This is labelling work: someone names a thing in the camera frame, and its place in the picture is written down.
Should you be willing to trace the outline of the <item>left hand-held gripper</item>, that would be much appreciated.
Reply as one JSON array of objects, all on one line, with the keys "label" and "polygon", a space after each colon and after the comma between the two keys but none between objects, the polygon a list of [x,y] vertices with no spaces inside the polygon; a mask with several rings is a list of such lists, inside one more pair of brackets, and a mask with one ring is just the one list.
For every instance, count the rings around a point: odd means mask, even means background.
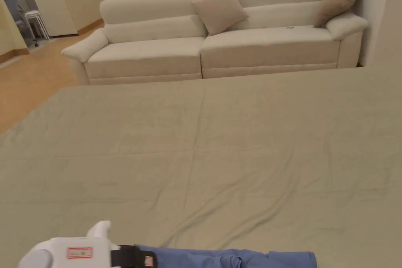
[{"label": "left hand-held gripper", "polygon": [[108,238],[110,221],[96,223],[85,237],[57,237],[40,242],[20,260],[19,268],[158,268],[153,249],[120,246]]}]

